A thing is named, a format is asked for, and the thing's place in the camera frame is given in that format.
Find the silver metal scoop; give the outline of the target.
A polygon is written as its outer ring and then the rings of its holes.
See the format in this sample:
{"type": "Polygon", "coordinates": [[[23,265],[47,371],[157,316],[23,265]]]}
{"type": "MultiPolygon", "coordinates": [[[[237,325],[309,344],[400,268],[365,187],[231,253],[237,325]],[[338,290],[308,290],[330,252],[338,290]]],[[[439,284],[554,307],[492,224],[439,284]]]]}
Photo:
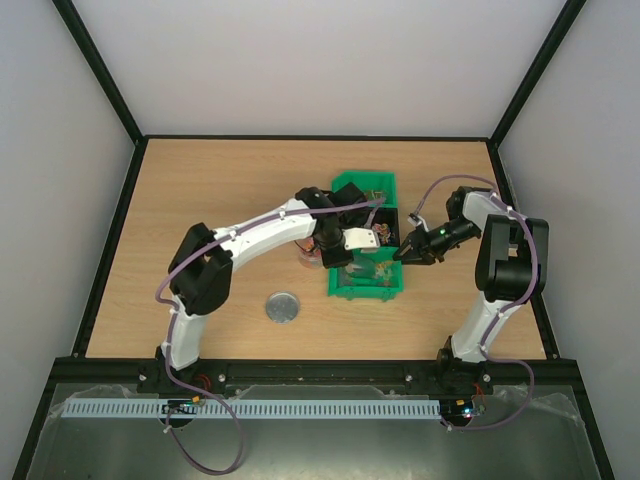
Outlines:
{"type": "Polygon", "coordinates": [[[372,279],[376,277],[376,262],[369,257],[356,255],[345,268],[345,272],[352,278],[372,279]]]}

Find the black candy bin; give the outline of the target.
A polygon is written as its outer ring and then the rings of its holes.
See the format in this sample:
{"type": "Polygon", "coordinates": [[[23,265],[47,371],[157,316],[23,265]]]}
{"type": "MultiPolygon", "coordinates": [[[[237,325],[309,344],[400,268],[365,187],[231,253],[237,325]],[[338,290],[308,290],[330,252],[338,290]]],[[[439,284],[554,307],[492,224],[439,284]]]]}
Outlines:
{"type": "Polygon", "coordinates": [[[382,247],[400,246],[400,228],[398,211],[394,208],[378,208],[372,214],[373,208],[366,216],[365,227],[373,230],[382,247]]]}

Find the green candy bin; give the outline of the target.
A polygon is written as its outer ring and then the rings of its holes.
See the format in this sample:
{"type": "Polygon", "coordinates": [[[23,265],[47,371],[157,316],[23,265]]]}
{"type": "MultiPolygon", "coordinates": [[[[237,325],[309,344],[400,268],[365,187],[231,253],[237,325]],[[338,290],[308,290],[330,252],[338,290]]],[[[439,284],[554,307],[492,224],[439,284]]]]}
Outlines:
{"type": "Polygon", "coordinates": [[[331,189],[337,191],[348,183],[356,185],[368,199],[384,198],[383,208],[398,207],[396,176],[393,172],[344,171],[331,181],[331,189]]]}
{"type": "Polygon", "coordinates": [[[393,260],[395,247],[380,247],[374,250],[355,250],[356,255],[366,256],[376,262],[376,277],[372,279],[352,278],[344,268],[329,270],[327,294],[346,300],[377,299],[383,302],[394,299],[404,291],[403,267],[393,260]]]}

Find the silver metal jar lid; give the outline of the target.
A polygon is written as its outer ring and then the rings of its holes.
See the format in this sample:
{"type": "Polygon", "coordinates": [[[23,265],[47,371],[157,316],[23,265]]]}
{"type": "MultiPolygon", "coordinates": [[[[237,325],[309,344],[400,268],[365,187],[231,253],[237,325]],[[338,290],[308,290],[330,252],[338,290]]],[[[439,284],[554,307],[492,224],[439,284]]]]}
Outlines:
{"type": "Polygon", "coordinates": [[[265,304],[267,317],[277,324],[290,323],[299,315],[300,309],[298,297],[288,291],[273,293],[265,304]]]}

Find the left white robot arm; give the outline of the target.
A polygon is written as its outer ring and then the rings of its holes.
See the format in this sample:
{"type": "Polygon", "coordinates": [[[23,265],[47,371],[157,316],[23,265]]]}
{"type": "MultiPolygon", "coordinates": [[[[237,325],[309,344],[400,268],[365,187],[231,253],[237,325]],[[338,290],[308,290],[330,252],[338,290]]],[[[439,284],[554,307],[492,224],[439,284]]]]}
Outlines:
{"type": "Polygon", "coordinates": [[[167,376],[184,386],[177,373],[200,357],[208,317],[228,299],[232,276],[249,261],[284,244],[310,238],[322,266],[337,269],[354,259],[347,233],[358,228],[356,213],[367,210],[366,195],[353,183],[335,192],[306,187],[281,206],[243,223],[210,229],[191,226],[155,300],[169,306],[170,321],[160,351],[167,376]]]}

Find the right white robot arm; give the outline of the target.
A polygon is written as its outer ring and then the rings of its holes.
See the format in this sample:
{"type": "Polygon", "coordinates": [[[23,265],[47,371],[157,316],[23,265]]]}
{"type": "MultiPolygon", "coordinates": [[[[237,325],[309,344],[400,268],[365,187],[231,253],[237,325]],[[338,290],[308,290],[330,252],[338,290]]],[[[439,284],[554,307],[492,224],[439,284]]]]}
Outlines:
{"type": "Polygon", "coordinates": [[[448,221],[427,225],[409,215],[411,231],[393,256],[404,265],[430,266],[462,243],[480,240],[474,281],[478,296],[462,326],[435,361],[433,382],[444,392],[467,392],[483,380],[491,345],[507,320],[546,284],[550,227],[506,204],[493,190],[461,186],[446,202],[448,221]]]}

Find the clear glass jar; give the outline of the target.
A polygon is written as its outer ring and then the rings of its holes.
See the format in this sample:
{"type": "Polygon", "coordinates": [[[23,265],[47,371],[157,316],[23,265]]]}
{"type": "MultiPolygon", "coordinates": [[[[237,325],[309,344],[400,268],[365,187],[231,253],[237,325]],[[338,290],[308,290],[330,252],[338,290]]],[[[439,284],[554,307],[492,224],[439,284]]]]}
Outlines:
{"type": "Polygon", "coordinates": [[[302,266],[310,269],[323,267],[321,252],[311,237],[296,240],[295,245],[299,249],[299,262],[302,266]]]}

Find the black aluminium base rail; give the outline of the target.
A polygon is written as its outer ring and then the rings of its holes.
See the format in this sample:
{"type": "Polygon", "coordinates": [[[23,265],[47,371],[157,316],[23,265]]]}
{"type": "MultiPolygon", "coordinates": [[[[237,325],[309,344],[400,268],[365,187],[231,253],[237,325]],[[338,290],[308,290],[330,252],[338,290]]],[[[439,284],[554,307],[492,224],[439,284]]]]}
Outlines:
{"type": "MultiPolygon", "coordinates": [[[[434,360],[418,361],[284,361],[199,360],[174,373],[180,381],[230,397],[251,386],[372,386],[387,394],[469,397],[481,388],[491,393],[502,385],[570,385],[581,377],[574,360],[530,360],[518,364],[488,362],[469,373],[457,368],[442,373],[434,360]]],[[[126,384],[141,393],[162,397],[184,391],[157,359],[89,359],[66,357],[54,361],[47,386],[55,384],[126,384]]]]}

